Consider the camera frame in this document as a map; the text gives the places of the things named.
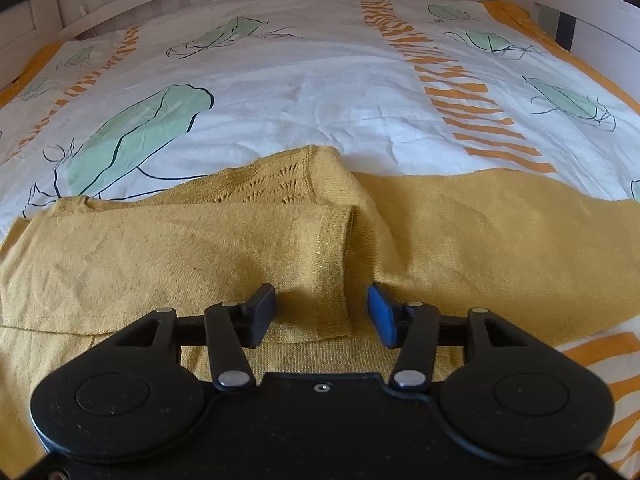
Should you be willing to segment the mustard yellow knit sweater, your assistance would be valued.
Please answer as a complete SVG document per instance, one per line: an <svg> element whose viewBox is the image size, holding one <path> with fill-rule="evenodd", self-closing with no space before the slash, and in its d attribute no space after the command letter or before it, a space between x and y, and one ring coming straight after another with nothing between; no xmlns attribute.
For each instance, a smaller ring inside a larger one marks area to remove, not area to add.
<svg viewBox="0 0 640 480"><path fill-rule="evenodd" d="M62 198L1 247L1 467L38 460L40 380L142 315L278 294L257 373L388 372L370 284L449 315L480 307L610 387L601 456L639 473L639 206L525 172L377 177L306 146L144 200Z"/></svg>

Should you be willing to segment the white leaf-print duvet cover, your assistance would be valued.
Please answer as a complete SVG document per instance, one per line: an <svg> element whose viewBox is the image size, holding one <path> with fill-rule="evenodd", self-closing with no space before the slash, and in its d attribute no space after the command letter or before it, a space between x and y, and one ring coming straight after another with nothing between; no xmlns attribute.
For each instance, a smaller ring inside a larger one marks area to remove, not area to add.
<svg viewBox="0 0 640 480"><path fill-rule="evenodd" d="M639 105L514 4L235 0L44 50L1 96L1 247L306 146L354 174L506 169L639 206Z"/></svg>

